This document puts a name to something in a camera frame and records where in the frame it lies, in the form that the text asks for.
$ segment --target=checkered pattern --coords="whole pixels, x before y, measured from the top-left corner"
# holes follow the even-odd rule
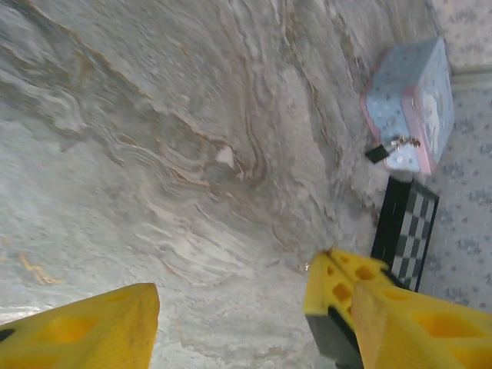
[[[424,197],[415,189],[410,191],[391,272],[412,291],[423,267],[435,206],[434,199]]]

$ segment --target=chessboard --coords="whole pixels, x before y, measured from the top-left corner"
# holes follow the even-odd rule
[[[422,184],[390,177],[371,257],[390,267],[411,291],[418,291],[439,197]]]

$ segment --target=floral wallpaper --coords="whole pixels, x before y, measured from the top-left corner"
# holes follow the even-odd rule
[[[492,65],[492,1],[432,2],[453,67]]]
[[[440,195],[420,292],[492,312],[492,90],[454,96],[457,120],[437,173]]]

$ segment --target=marble floor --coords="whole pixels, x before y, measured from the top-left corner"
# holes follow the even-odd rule
[[[313,367],[305,264],[368,254],[387,180],[359,92],[431,16],[189,4],[0,1],[0,320],[152,281],[151,367]]]

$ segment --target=light blue tin box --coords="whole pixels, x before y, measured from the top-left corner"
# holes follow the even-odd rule
[[[387,50],[361,107],[376,141],[395,146],[389,169],[432,174],[454,125],[443,38]]]

